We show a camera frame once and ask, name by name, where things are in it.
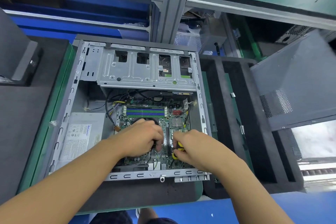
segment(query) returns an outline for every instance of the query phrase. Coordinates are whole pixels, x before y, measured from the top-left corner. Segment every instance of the motherboard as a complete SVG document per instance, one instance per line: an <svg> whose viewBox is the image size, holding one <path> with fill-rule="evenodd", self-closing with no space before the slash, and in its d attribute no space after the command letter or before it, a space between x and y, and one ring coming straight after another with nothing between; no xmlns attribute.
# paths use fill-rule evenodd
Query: motherboard
<svg viewBox="0 0 336 224"><path fill-rule="evenodd" d="M126 157L120 160L116 168L133 167L134 170L141 170L142 168L148 168L148 170L193 168L191 165L178 159L174 160L172 157L174 150L173 133L175 131L188 132L190 130L187 106L183 101L160 103L134 101L132 104L126 103L122 105L119 123L121 129L127 128L140 118L154 120L157 125L162 127L164 142L160 152L155 150L154 145L145 155Z"/></svg>

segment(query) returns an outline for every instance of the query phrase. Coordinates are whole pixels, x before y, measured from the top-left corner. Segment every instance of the hand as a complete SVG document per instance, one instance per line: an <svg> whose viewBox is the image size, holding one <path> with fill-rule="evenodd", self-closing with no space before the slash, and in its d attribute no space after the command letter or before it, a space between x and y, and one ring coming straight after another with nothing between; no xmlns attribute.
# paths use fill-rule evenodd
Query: hand
<svg viewBox="0 0 336 224"><path fill-rule="evenodd" d="M163 131L153 120L140 119L108 140L113 141L114 147L120 149L120 158L138 157L149 152L154 142L156 151L161 150Z"/></svg>
<svg viewBox="0 0 336 224"><path fill-rule="evenodd" d="M174 150L178 159L205 172L216 174L222 165L241 160L221 142L194 129L187 133L174 132L174 148L177 142L180 142L185 149L185 151Z"/></svg>

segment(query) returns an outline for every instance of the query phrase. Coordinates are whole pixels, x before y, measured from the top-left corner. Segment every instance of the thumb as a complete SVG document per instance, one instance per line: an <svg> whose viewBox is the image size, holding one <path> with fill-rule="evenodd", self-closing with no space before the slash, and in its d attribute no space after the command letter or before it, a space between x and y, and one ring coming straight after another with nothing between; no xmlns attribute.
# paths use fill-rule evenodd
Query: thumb
<svg viewBox="0 0 336 224"><path fill-rule="evenodd" d="M180 151L180 150L175 149L174 154L182 162L187 162L188 164L191 164L192 161L191 161L189 155L185 151Z"/></svg>

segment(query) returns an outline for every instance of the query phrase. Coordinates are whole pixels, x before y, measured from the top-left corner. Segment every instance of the forearm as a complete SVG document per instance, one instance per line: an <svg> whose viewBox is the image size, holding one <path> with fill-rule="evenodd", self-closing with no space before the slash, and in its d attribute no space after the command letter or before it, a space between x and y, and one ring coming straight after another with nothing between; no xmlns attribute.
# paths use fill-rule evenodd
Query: forearm
<svg viewBox="0 0 336 224"><path fill-rule="evenodd" d="M68 223L121 158L112 140L92 149L2 206L3 223Z"/></svg>
<svg viewBox="0 0 336 224"><path fill-rule="evenodd" d="M222 167L216 175L228 192L241 224L293 223L240 158Z"/></svg>

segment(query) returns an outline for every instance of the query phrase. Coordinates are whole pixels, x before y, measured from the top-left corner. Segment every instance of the leg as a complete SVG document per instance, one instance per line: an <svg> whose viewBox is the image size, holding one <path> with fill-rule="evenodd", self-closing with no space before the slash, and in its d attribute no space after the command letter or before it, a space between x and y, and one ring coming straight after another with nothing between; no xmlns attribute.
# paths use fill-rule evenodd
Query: leg
<svg viewBox="0 0 336 224"><path fill-rule="evenodd" d="M158 215L153 210L153 208L142 208L140 209L138 224L146 224L151 219L156 219L156 218L158 218Z"/></svg>

